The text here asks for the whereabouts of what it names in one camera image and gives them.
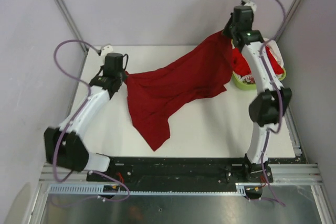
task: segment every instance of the white wall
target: white wall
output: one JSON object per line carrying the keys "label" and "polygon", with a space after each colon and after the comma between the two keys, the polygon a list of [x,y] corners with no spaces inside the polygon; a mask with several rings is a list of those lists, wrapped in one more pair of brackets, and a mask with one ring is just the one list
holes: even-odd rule
{"label": "white wall", "polygon": [[[16,198],[7,218],[13,224],[23,217],[40,176],[43,132],[66,116],[75,83],[53,63],[54,47],[72,38],[54,1],[0,0],[0,6],[0,223]],[[62,63],[77,74],[79,46],[62,52]]]}
{"label": "white wall", "polygon": [[279,47],[290,107],[310,162],[317,162],[336,209],[336,0],[304,0]]}
{"label": "white wall", "polygon": [[[96,45],[196,45],[224,28],[240,0],[64,0]],[[282,19],[272,0],[259,4],[255,28],[274,35]],[[288,9],[293,0],[281,0]]]}

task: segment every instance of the red fabric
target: red fabric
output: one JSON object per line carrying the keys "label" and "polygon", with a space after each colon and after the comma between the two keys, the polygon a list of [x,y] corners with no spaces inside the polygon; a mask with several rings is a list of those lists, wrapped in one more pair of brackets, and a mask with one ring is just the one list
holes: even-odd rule
{"label": "red fabric", "polygon": [[[266,47],[266,53],[273,67],[275,74],[283,74],[284,70],[278,64],[276,59],[273,57],[272,53],[269,50],[269,47]],[[232,50],[232,68],[235,73],[240,76],[246,76],[251,73],[250,67],[248,66],[246,60],[244,59],[243,55],[239,52],[238,48]]]}
{"label": "red fabric", "polygon": [[215,33],[164,68],[126,79],[133,126],[155,151],[169,137],[168,118],[184,104],[226,89],[232,75],[230,39]]}

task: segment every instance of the green basket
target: green basket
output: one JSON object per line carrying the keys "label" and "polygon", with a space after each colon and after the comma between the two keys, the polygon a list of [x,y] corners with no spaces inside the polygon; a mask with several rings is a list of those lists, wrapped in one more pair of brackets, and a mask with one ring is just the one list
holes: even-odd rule
{"label": "green basket", "polygon": [[[285,70],[285,68],[283,68],[283,74],[282,74],[282,76],[279,80],[282,81],[285,77],[286,77],[286,70]],[[255,85],[255,84],[245,84],[245,83],[239,81],[238,78],[237,78],[237,75],[235,73],[232,74],[232,78],[233,78],[233,82],[235,83],[237,88],[239,88],[241,90],[255,90],[255,89],[257,89],[257,85]]]}

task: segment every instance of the purple cable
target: purple cable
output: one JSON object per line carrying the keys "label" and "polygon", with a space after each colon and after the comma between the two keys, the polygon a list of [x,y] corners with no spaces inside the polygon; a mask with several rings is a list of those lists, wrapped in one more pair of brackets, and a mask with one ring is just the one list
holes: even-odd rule
{"label": "purple cable", "polygon": [[278,96],[278,100],[279,100],[279,125],[278,125],[278,128],[277,128],[276,131],[273,130],[272,128],[268,128],[268,129],[267,129],[267,132],[266,132],[266,140],[265,140],[265,144],[264,144],[264,147],[263,147],[263,149],[262,149],[262,153],[261,153],[261,167],[262,167],[263,175],[264,175],[264,178],[265,178],[266,183],[267,183],[267,185],[268,185],[268,188],[269,188],[269,190],[271,191],[271,193],[273,194],[273,197],[274,197],[274,199],[270,199],[270,198],[265,198],[265,199],[266,199],[266,200],[273,200],[273,201],[276,201],[276,202],[278,202],[279,204],[281,204],[283,207],[285,207],[285,206],[286,206],[285,203],[283,203],[283,202],[277,197],[277,195],[275,194],[275,192],[273,191],[273,189],[272,189],[272,187],[271,187],[271,185],[270,185],[270,183],[269,183],[269,180],[268,180],[268,177],[267,177],[267,174],[266,174],[266,170],[265,170],[265,167],[264,167],[264,154],[265,154],[265,151],[266,151],[266,149],[267,149],[267,145],[268,145],[268,140],[269,140],[269,134],[270,134],[270,131],[272,131],[272,132],[275,133],[275,134],[277,134],[277,133],[280,132],[281,125],[282,125],[282,116],[283,116],[283,104],[282,104],[281,93],[280,93],[280,90],[278,89],[278,87],[275,85],[275,81],[274,81],[274,79],[273,79],[273,76],[272,76],[272,74],[271,74],[271,72],[270,72],[270,70],[269,70],[269,68],[268,68],[268,66],[267,66],[267,64],[266,64],[266,61],[265,61],[264,56],[263,56],[263,53],[262,53],[262,51],[263,51],[264,48],[266,47],[267,43],[270,42],[271,40],[274,40],[274,39],[278,36],[278,34],[279,34],[280,30],[281,30],[281,27],[282,27],[283,24],[285,23],[285,19],[286,19],[286,10],[285,10],[285,7],[284,7],[284,5],[281,3],[280,0],[275,0],[275,1],[276,1],[276,2],[280,5],[280,7],[281,7],[281,11],[282,11],[282,15],[283,15],[282,22],[281,22],[280,28],[279,28],[279,30],[276,32],[276,34],[275,34],[272,38],[270,38],[268,41],[265,41],[265,42],[262,44],[262,46],[260,47],[260,50],[259,50],[260,55],[259,55],[259,57],[261,58],[261,61],[263,62],[262,64],[264,65],[264,67],[265,67],[265,69],[266,69],[267,75],[268,75],[268,77],[269,77],[269,79],[270,79],[270,81],[271,81],[271,84],[272,84],[273,88],[274,88],[274,89],[276,90],[276,92],[277,92],[277,96]]}
{"label": "purple cable", "polygon": [[[65,45],[65,44],[67,44],[67,43],[70,43],[70,42],[79,42],[79,43],[83,43],[83,44],[89,46],[90,48],[92,48],[92,49],[93,49],[94,51],[96,51],[97,53],[99,53],[99,50],[96,49],[95,47],[93,47],[91,44],[89,44],[89,43],[87,43],[87,42],[85,42],[85,41],[82,41],[82,40],[78,40],[78,39],[65,40],[65,41],[61,42],[61,43],[55,48],[55,51],[54,51],[54,62],[55,62],[55,64],[56,64],[56,66],[58,67],[58,69],[59,69],[63,74],[65,74],[67,77],[69,77],[69,78],[71,78],[71,79],[73,79],[73,80],[76,80],[76,81],[78,81],[78,82],[83,83],[83,84],[88,88],[88,94],[87,94],[87,96],[86,96],[85,101],[84,101],[83,104],[76,110],[76,112],[73,114],[73,116],[72,116],[71,119],[69,120],[69,123],[66,124],[66,126],[65,126],[64,129],[62,130],[62,132],[61,132],[61,134],[60,134],[60,136],[59,136],[59,138],[58,138],[58,140],[57,140],[56,146],[55,146],[54,156],[52,157],[52,158],[53,158],[53,159],[52,159],[52,171],[53,171],[54,179],[55,179],[57,182],[59,182],[59,183],[64,182],[64,181],[65,181],[65,180],[72,174],[72,172],[73,172],[73,171],[70,171],[70,172],[65,176],[65,178],[63,178],[63,179],[60,179],[60,178],[57,176],[57,154],[58,154],[58,151],[59,151],[60,144],[61,144],[61,142],[62,142],[62,139],[63,139],[65,133],[67,132],[67,130],[68,130],[69,126],[70,126],[70,122],[73,121],[73,120],[76,118],[76,116],[80,113],[80,111],[85,107],[85,105],[86,105],[87,102],[88,102],[88,98],[89,98],[90,95],[91,95],[91,87],[90,87],[90,85],[89,85],[87,82],[81,80],[80,78],[77,78],[77,77],[75,77],[75,76],[69,74],[68,72],[66,72],[66,71],[61,67],[61,65],[59,64],[59,62],[58,62],[58,60],[57,60],[57,52],[58,52],[59,48],[60,48],[61,46]],[[128,193],[127,196],[124,197],[124,198],[122,198],[122,199],[106,199],[106,198],[104,198],[106,201],[122,201],[122,200],[127,199],[127,198],[130,196],[130,190],[128,189],[128,187],[127,187],[125,184],[121,183],[120,181],[117,181],[116,179],[114,179],[114,178],[112,178],[112,177],[110,177],[110,176],[108,176],[108,175],[105,175],[104,173],[101,173],[101,172],[98,172],[98,171],[95,171],[95,170],[93,170],[93,172],[96,173],[96,174],[98,174],[98,175],[100,175],[100,176],[103,176],[103,177],[105,177],[105,178],[107,178],[107,179],[109,179],[109,180],[111,180],[111,181],[113,181],[113,182],[118,183],[120,186],[123,186],[123,187],[126,189],[127,193]],[[79,202],[82,202],[83,200],[93,198],[93,197],[95,198],[95,197],[97,197],[97,196],[89,196],[89,197],[87,197],[87,198],[84,198],[84,199],[82,199],[82,200],[76,202],[75,204],[77,204],[77,203],[79,203]]]}

